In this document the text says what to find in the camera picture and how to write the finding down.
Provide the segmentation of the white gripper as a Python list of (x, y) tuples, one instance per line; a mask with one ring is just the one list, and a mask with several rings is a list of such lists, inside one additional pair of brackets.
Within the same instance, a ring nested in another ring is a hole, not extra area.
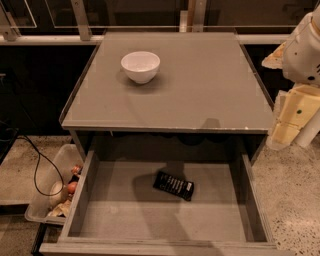
[(295, 84), (280, 91), (274, 106), (273, 125), (266, 144), (282, 150), (295, 143), (300, 131), (320, 109), (320, 38), (312, 23), (301, 25), (262, 61), (269, 69), (282, 69)]

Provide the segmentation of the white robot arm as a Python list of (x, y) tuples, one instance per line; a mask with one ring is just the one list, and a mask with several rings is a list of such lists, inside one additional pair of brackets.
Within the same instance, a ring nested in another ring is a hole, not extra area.
[(276, 97), (267, 146), (273, 150), (292, 143), (307, 147), (320, 132), (320, 6), (305, 15), (262, 65), (281, 69), (294, 83), (292, 89), (280, 91)]

